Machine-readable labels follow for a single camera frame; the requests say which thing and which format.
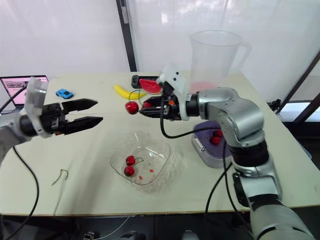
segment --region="cherry stem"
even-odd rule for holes
[[[142,106],[142,103],[141,103],[141,100],[140,100],[140,89],[138,89],[138,90],[134,90],[134,91],[130,92],[130,94],[129,94],[129,98],[128,98],[129,102],[130,102],[131,94],[132,94],[132,93],[134,93],[134,92],[139,92],[138,100],[139,100],[139,103],[140,103],[140,104],[141,104],[141,106]]]
[[[137,157],[135,160],[137,160],[137,159],[141,159],[141,161],[137,161],[135,164],[133,164],[133,166],[144,161],[144,159],[142,157]]]

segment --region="robotic arm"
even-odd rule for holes
[[[173,65],[164,68],[157,83],[163,89],[162,96],[147,99],[152,107],[144,108],[141,114],[159,118],[162,103],[164,119],[187,121],[200,116],[220,125],[233,156],[237,199],[250,207],[254,239],[314,239],[298,215],[281,203],[282,189],[263,131],[264,116],[255,103],[229,87],[187,94],[185,79]]]
[[[102,117],[86,116],[72,122],[66,120],[71,111],[89,109],[98,102],[78,99],[62,103],[44,105],[47,83],[32,77],[26,91],[25,111],[27,114],[9,113],[0,115],[0,165],[7,152],[15,145],[28,142],[40,135],[44,138],[52,134],[72,134],[90,129],[100,123]]]

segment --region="wire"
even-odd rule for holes
[[[116,230],[114,230],[113,232],[109,233],[108,235],[105,235],[105,236],[102,236],[102,237],[99,237],[99,238],[95,238],[94,240],[104,239],[104,238],[109,237],[110,235],[114,234],[116,231],[118,231],[128,221],[129,218],[130,218],[130,216],[128,216],[126,218],[126,220],[124,220],[124,222]]]
[[[13,94],[12,97],[10,97],[0,108],[0,113],[6,108],[6,106],[16,97],[18,96],[22,91],[24,91],[27,88],[27,86],[24,86],[19,91],[17,91],[15,94]]]
[[[170,136],[166,133],[165,127],[164,127],[164,110],[165,110],[165,98],[162,97],[161,98],[161,108],[160,108],[160,128],[161,128],[161,132],[162,132],[163,136],[165,136],[167,139],[177,139],[177,138],[181,138],[186,135],[194,134],[194,133],[204,131],[204,130],[221,129],[218,126],[210,126],[210,127],[203,127],[203,128],[195,129],[192,131],[188,131],[188,132],[176,135],[176,136]]]
[[[25,167],[30,171],[30,173],[32,174],[34,181],[35,181],[35,185],[36,185],[36,197],[35,197],[35,201],[33,204],[33,207],[29,213],[29,215],[26,217],[26,219],[21,223],[21,225],[18,227],[17,230],[15,230],[11,235],[9,235],[5,240],[9,240],[12,237],[14,237],[27,223],[27,221],[31,218],[32,214],[34,213],[37,204],[38,204],[38,200],[39,200],[39,182],[37,179],[37,176],[35,175],[34,171],[31,169],[31,167],[24,161],[24,159],[20,156],[20,154],[18,153],[16,147],[13,147],[13,151],[16,154],[16,156],[21,160],[21,162],[25,165]]]
[[[228,171],[230,169],[230,167],[232,166],[232,162],[229,164],[229,166],[223,171],[223,173],[220,175],[220,177],[218,178],[218,180],[215,182],[208,200],[206,201],[206,205],[205,205],[205,211],[204,211],[204,227],[205,227],[205,234],[207,234],[207,218],[208,218],[208,210],[209,210],[209,205],[210,205],[210,201],[211,201],[211,197],[214,194],[214,191],[216,190],[218,184],[220,183],[221,179],[225,176],[226,171]]]
[[[228,185],[228,178],[227,178],[227,168],[226,168],[226,146],[227,146],[227,142],[224,141],[223,143],[223,152],[222,152],[222,158],[223,158],[223,168],[224,168],[224,179],[225,179],[225,188],[226,188],[226,192],[228,194],[228,198],[230,200],[230,203],[232,205],[233,210],[235,211],[235,214],[237,215],[237,217],[239,218],[239,220],[242,222],[242,224],[248,229],[250,235],[252,236],[252,232],[251,232],[251,227],[249,226],[249,224],[244,220],[244,218],[241,216],[240,212],[238,211],[238,209],[236,208],[234,201],[231,198],[231,194],[229,191],[229,185]]]

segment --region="plastic pitcher handle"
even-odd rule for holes
[[[243,54],[243,56],[242,56],[241,60],[239,61],[239,63],[230,70],[230,73],[235,73],[242,67],[242,65],[245,63],[245,61],[246,61],[246,59],[247,59],[247,57],[250,54],[251,49],[252,49],[251,44],[248,43],[248,42],[241,43],[240,47],[245,47],[246,48],[245,53]]]

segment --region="measuring pitcher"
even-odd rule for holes
[[[249,43],[229,31],[199,31],[189,37],[192,46],[191,93],[223,86],[228,73],[239,70],[251,51]],[[245,53],[231,69],[239,47],[245,47]]]

